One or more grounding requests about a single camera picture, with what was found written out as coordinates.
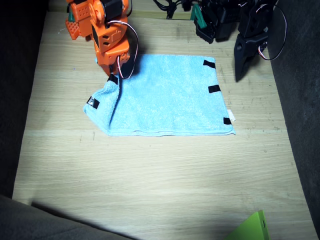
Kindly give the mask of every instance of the gray cloth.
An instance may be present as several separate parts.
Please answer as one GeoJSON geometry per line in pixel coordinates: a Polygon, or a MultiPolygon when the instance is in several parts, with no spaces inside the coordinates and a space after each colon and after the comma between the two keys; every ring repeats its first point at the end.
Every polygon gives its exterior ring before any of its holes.
{"type": "Polygon", "coordinates": [[[0,196],[1,240],[128,240],[0,196]]]}
{"type": "MultiPolygon", "coordinates": [[[[288,20],[281,55],[271,61],[292,152],[315,230],[320,237],[320,1],[280,0],[288,20]]],[[[284,37],[274,10],[268,48],[273,57],[284,37]]]]}

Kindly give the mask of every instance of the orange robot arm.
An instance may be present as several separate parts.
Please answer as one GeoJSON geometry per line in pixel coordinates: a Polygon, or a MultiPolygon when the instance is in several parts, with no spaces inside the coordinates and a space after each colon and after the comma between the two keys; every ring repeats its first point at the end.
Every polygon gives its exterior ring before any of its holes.
{"type": "MultiPolygon", "coordinates": [[[[87,0],[83,2],[81,2],[82,0],[67,0],[67,2],[68,1],[73,1],[70,4],[72,12],[77,11],[77,14],[74,14],[74,18],[78,25],[79,32],[82,34],[81,36],[85,37],[84,31],[88,33],[90,30],[89,34],[94,41],[94,50],[99,66],[102,67],[108,76],[119,73],[122,78],[129,78],[133,72],[138,53],[138,35],[128,24],[127,11],[129,8],[129,0],[87,0]],[[131,74],[123,77],[121,66],[130,58],[130,46],[126,36],[128,27],[136,36],[137,47],[131,74]]],[[[77,38],[77,36],[74,38],[70,30],[69,33],[72,39],[77,38]]]]}
{"type": "Polygon", "coordinates": [[[89,3],[92,0],[66,0],[69,17],[65,20],[65,26],[73,40],[78,36],[90,37],[92,35],[91,16],[89,3]]]}

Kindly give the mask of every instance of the black cable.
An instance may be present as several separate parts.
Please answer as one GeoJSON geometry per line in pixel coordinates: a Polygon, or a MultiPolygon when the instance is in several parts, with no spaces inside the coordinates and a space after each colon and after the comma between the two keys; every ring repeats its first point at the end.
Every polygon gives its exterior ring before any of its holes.
{"type": "Polygon", "coordinates": [[[167,13],[166,19],[172,19],[173,15],[177,9],[177,6],[179,4],[181,4],[181,0],[177,0],[176,2],[173,2],[172,0],[166,0],[169,3],[168,6],[161,4],[157,0],[153,0],[153,1],[158,6],[159,9],[161,9],[162,11],[165,11],[167,13]]]}
{"type": "Polygon", "coordinates": [[[256,10],[256,12],[258,12],[259,9],[262,9],[265,5],[272,5],[272,6],[276,7],[276,8],[278,8],[278,9],[281,11],[282,15],[283,15],[283,19],[284,19],[284,23],[285,23],[285,32],[284,32],[283,44],[282,44],[282,47],[281,47],[280,51],[278,52],[278,54],[277,54],[275,57],[272,57],[272,58],[269,58],[269,59],[266,58],[266,57],[264,56],[264,54],[261,52],[260,46],[258,47],[258,53],[259,53],[259,55],[260,55],[264,60],[272,61],[272,60],[275,60],[277,57],[279,57],[279,55],[281,54],[282,50],[283,50],[284,47],[285,47],[285,43],[286,43],[286,39],[287,39],[287,34],[288,34],[288,20],[287,20],[287,17],[286,17],[286,15],[285,15],[284,11],[283,11],[278,5],[276,5],[276,4],[272,4],[272,3],[263,4],[263,5],[261,5],[261,6],[256,10]]]}
{"type": "Polygon", "coordinates": [[[132,0],[131,0],[131,9],[130,9],[130,12],[126,15],[127,17],[129,17],[129,16],[131,15],[131,13],[132,13],[132,7],[133,7],[133,5],[132,5],[132,0]]]}

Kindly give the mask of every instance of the black tape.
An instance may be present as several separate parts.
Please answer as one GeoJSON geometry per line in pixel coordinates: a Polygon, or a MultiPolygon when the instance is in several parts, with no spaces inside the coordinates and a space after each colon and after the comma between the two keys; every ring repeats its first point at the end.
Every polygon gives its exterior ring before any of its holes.
{"type": "Polygon", "coordinates": [[[221,91],[219,85],[208,86],[208,89],[210,94],[221,91]]]}
{"type": "Polygon", "coordinates": [[[224,117],[224,118],[223,118],[223,123],[224,123],[225,125],[231,125],[230,118],[224,117]]]}
{"type": "Polygon", "coordinates": [[[203,66],[209,66],[210,68],[213,68],[213,69],[216,68],[216,64],[214,62],[210,62],[210,61],[207,61],[207,60],[203,61],[203,66]]]}
{"type": "Polygon", "coordinates": [[[112,82],[114,82],[115,84],[118,85],[118,78],[113,74],[110,74],[110,77],[108,78],[108,81],[112,81],[112,82]]]}
{"type": "Polygon", "coordinates": [[[88,99],[86,104],[89,104],[91,107],[97,109],[100,102],[97,99],[94,99],[92,96],[88,99]]]}

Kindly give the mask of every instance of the dark fabric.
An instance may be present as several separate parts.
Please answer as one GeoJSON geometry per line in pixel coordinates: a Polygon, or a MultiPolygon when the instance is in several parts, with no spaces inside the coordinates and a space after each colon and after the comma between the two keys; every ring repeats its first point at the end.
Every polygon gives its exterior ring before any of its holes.
{"type": "Polygon", "coordinates": [[[210,61],[207,61],[207,60],[203,61],[203,66],[208,66],[208,67],[213,68],[213,69],[216,68],[216,64],[214,62],[210,62],[210,61]]]}
{"type": "Polygon", "coordinates": [[[0,195],[1,240],[128,240],[0,195]]]}
{"type": "Polygon", "coordinates": [[[219,85],[208,86],[208,90],[210,94],[221,91],[219,85]]]}
{"type": "MultiPolygon", "coordinates": [[[[271,61],[292,152],[315,230],[320,237],[320,1],[280,0],[288,20],[282,54],[271,61]]],[[[284,20],[275,9],[268,48],[282,45],[284,20]]]]}
{"type": "Polygon", "coordinates": [[[1,3],[0,194],[11,197],[47,3],[1,3]]]}

